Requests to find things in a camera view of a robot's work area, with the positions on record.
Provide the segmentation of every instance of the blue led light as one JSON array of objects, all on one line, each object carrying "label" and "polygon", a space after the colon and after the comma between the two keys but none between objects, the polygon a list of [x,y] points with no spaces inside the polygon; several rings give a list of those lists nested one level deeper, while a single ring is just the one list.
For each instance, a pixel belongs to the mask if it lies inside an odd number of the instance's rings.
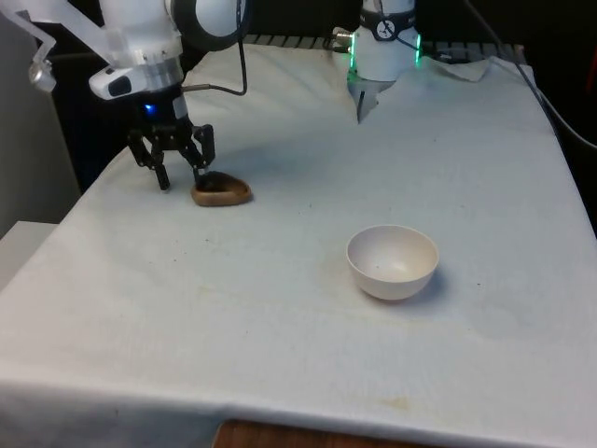
[{"label": "blue led light", "polygon": [[154,105],[145,105],[145,109],[148,115],[155,115],[158,110]]}]

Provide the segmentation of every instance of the white bowl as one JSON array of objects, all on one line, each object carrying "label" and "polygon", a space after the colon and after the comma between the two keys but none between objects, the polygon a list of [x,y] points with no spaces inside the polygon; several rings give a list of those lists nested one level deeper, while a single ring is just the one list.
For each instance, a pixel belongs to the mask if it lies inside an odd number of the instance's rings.
[{"label": "white bowl", "polygon": [[400,226],[359,232],[346,256],[358,286],[384,301],[402,301],[420,292],[439,264],[437,246],[429,237]]}]

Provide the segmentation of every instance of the black cable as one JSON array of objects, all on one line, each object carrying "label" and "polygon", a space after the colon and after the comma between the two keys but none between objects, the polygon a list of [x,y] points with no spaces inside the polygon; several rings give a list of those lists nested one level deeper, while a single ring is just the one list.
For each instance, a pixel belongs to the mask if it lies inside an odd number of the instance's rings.
[{"label": "black cable", "polygon": [[396,40],[398,42],[400,42],[402,45],[406,45],[407,47],[409,47],[410,49],[414,49],[415,51],[419,51],[419,49],[417,49],[414,45],[410,44],[409,42],[407,42],[406,40],[401,39],[400,37],[396,36]]},{"label": "black cable", "polygon": [[500,36],[497,35],[497,33],[493,30],[492,26],[485,20],[483,16],[481,16],[481,13],[473,6],[473,4],[470,3],[469,0],[463,0],[463,2],[465,3],[465,6],[468,7],[471,14],[475,16],[475,19],[477,19],[479,24],[485,29],[485,31],[493,40],[495,45],[502,51],[503,54],[505,54],[510,59],[511,62],[513,62],[516,65],[516,68],[521,73],[522,79],[524,79],[524,82],[526,82],[527,85],[531,88],[531,91],[533,92],[533,95],[535,96],[536,100],[539,102],[539,104],[541,104],[543,110],[546,110],[545,105],[543,104],[543,101],[541,99],[541,94],[537,91],[531,79],[529,79],[527,74],[522,69],[521,65],[517,61],[516,55],[510,55],[509,48],[506,47],[506,45],[504,45],[504,42],[502,41]]},{"label": "black cable", "polygon": [[479,24],[485,29],[485,31],[492,38],[493,43],[495,43],[495,45],[497,45],[497,47],[500,50],[502,50],[502,53],[505,54],[509,58],[509,60],[510,60],[511,63],[514,63],[514,65],[516,65],[516,68],[521,73],[522,79],[524,79],[524,82],[526,82],[526,84],[531,89],[531,92],[535,96],[535,98],[536,98],[537,102],[539,103],[539,105],[541,105],[541,108],[543,109],[543,112],[548,117],[548,120],[552,124],[552,126],[553,126],[553,123],[551,121],[551,115],[550,115],[549,111],[551,111],[553,113],[553,115],[555,116],[555,118],[558,119],[558,121],[566,128],[566,130],[574,138],[576,138],[576,140],[578,140],[580,143],[582,143],[586,147],[590,147],[592,149],[597,149],[597,145],[595,145],[594,143],[592,143],[589,140],[587,140],[586,138],[584,138],[577,131],[575,131],[575,129],[572,126],[570,126],[570,124],[568,124],[568,122],[562,117],[562,115],[560,115],[560,113],[558,112],[558,110],[551,103],[551,101],[545,95],[545,93],[543,93],[541,90],[539,90],[535,86],[535,84],[531,81],[531,79],[529,79],[529,77],[526,75],[526,73],[522,69],[521,64],[518,62],[518,59],[516,58],[516,55],[512,54],[510,56],[510,54],[509,54],[509,48],[504,45],[504,42],[502,41],[502,39],[500,38],[500,36],[493,30],[492,26],[485,20],[485,18],[481,15],[481,13],[470,3],[469,0],[463,0],[463,2],[465,3],[465,6],[473,14],[473,16],[475,16],[475,18],[477,19],[477,21],[479,21]]},{"label": "black cable", "polygon": [[186,86],[183,91],[223,91],[231,95],[245,96],[249,90],[249,82],[246,74],[246,60],[244,58],[244,44],[243,44],[243,0],[236,2],[236,32],[239,35],[239,54],[241,57],[241,70],[243,72],[243,89],[241,91],[234,91],[227,87],[216,86],[214,84],[200,84],[198,86]]}]

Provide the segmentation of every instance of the white wall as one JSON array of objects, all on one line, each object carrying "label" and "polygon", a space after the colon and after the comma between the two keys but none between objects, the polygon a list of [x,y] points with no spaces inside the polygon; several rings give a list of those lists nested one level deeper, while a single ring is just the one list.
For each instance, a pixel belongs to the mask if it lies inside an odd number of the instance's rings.
[{"label": "white wall", "polygon": [[29,83],[34,41],[0,14],[0,238],[59,222],[79,192],[51,97]]}]

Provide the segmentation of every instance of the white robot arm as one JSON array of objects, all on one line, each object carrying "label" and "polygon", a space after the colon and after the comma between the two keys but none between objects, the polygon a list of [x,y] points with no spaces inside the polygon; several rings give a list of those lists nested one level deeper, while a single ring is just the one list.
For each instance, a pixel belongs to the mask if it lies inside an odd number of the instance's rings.
[{"label": "white robot arm", "polygon": [[30,74],[37,87],[55,86],[47,57],[56,42],[33,22],[62,24],[109,64],[90,81],[105,100],[181,82],[181,33],[198,49],[216,51],[236,43],[247,23],[247,0],[241,0],[241,30],[237,0],[100,0],[100,6],[103,28],[67,0],[0,0],[5,16],[42,41]]},{"label": "white robot arm", "polygon": [[107,62],[91,78],[91,90],[105,100],[130,97],[135,104],[137,124],[129,133],[129,148],[137,164],[154,171],[160,188],[168,189],[163,153],[177,150],[199,183],[215,158],[214,130],[210,125],[194,126],[188,117],[181,34],[204,51],[239,42],[243,58],[250,0],[100,0],[100,6],[104,27],[67,0],[0,0],[0,12],[42,42],[30,70],[34,85],[43,91],[56,85],[48,60],[56,41],[35,22],[59,23]]}]

